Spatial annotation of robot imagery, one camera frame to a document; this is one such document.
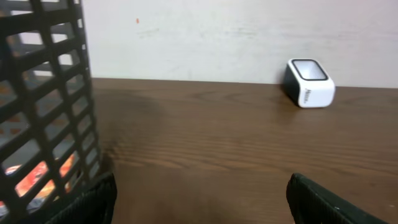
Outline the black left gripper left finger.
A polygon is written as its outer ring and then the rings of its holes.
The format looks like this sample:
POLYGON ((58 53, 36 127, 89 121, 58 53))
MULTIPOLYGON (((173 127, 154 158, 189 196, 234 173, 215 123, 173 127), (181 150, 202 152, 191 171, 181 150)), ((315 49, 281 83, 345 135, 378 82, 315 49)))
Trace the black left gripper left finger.
POLYGON ((101 174, 92 183, 57 200, 45 212, 45 223, 111 224, 117 194, 114 174, 101 174))

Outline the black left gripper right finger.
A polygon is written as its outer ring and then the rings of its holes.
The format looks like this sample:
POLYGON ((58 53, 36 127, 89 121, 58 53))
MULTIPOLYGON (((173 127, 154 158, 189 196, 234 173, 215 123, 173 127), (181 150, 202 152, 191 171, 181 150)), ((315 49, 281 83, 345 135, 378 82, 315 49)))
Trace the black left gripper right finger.
POLYGON ((295 224, 385 223, 299 173, 292 174, 286 199, 295 224))

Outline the orange chocolate bar wrapper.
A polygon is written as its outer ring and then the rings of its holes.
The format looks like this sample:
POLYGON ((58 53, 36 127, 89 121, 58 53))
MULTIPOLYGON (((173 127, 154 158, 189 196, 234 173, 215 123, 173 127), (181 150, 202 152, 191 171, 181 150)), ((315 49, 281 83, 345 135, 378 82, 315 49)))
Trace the orange chocolate bar wrapper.
MULTIPOLYGON (((65 177, 72 166, 78 160, 78 156, 72 154, 60 167, 59 173, 61 177, 65 177)), ((15 190, 19 197, 23 197, 48 171, 48 167, 44 161, 34 167, 16 186, 15 190)), ((38 194, 29 202, 27 209, 34 210, 40 208, 47 197, 55 190, 53 180, 48 181, 38 194)))

